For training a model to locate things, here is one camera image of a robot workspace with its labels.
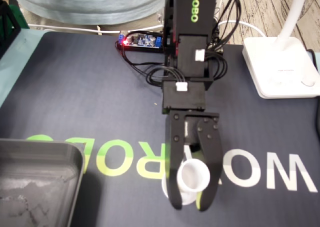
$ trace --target dark gray mat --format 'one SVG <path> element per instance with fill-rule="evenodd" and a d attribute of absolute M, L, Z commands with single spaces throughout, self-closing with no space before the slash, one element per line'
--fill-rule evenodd
<path fill-rule="evenodd" d="M 261 99 L 242 57 L 242 46 L 226 46 L 229 71 L 207 92 L 207 111 L 221 115 L 223 152 L 240 149 L 252 154 L 260 179 L 257 184 L 244 182 L 251 187 L 239 186 L 226 175 L 230 169 L 226 165 L 208 211 L 200 213 L 194 205 L 176 211 L 164 197 L 161 181 L 137 172 L 139 159 L 146 155 L 139 142 L 147 142 L 156 156 L 161 153 L 165 138 L 161 90 L 148 86 L 129 69 L 116 52 L 115 41 L 111 36 L 47 33 L 0 109 L 0 138 L 43 134 L 60 141 L 95 139 L 72 226 L 320 226 L 320 195 L 310 192 L 303 178 L 309 175 L 308 186 L 313 183 L 320 190 L 315 99 Z M 128 55 L 133 62 L 163 60 L 160 54 Z M 119 176 L 106 176 L 97 167 L 99 149 L 112 140 L 125 141 L 133 149 L 130 168 Z M 130 147 L 127 150 L 130 163 Z M 275 189 L 267 188 L 268 153 L 276 153 L 288 176 L 289 156 L 293 160 L 298 155 L 305 170 L 301 174 L 296 168 L 295 173 L 292 164 L 287 180 L 289 188 L 295 189 L 296 176 L 297 191 L 288 190 L 277 168 Z M 103 159 L 105 153 L 99 154 Z M 123 148 L 112 147 L 105 163 L 115 169 L 124 157 Z M 158 171 L 159 164 L 148 163 L 146 168 Z M 251 177 L 251 165 L 243 156 L 233 158 L 232 169 L 240 179 Z M 269 187 L 272 179 L 269 176 Z"/>

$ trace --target gray shirt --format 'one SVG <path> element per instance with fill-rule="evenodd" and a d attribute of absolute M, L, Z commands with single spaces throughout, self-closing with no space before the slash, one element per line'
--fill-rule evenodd
<path fill-rule="evenodd" d="M 77 25 L 115 25 L 156 13 L 165 0 L 17 0 L 41 17 Z"/>

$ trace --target white lamp base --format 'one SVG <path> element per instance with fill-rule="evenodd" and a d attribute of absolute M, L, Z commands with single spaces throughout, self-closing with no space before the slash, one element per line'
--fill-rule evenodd
<path fill-rule="evenodd" d="M 255 88 L 264 99 L 320 96 L 320 76 L 299 39 L 249 37 L 242 54 Z"/>

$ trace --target circuit board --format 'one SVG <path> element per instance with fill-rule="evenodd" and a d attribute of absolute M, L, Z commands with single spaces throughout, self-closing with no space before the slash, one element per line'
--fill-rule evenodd
<path fill-rule="evenodd" d="M 118 48 L 121 47 L 121 44 L 124 44 L 124 47 L 129 51 L 143 51 L 137 48 L 143 48 L 145 51 L 162 51 L 162 37 L 153 36 L 148 34 L 132 34 L 130 37 L 125 39 L 127 34 L 121 32 L 118 37 Z"/>

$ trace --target metal tray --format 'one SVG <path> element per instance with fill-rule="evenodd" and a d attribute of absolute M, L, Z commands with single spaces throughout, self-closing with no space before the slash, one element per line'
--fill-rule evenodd
<path fill-rule="evenodd" d="M 72 144 L 0 139 L 0 226 L 69 227 L 83 169 Z"/>

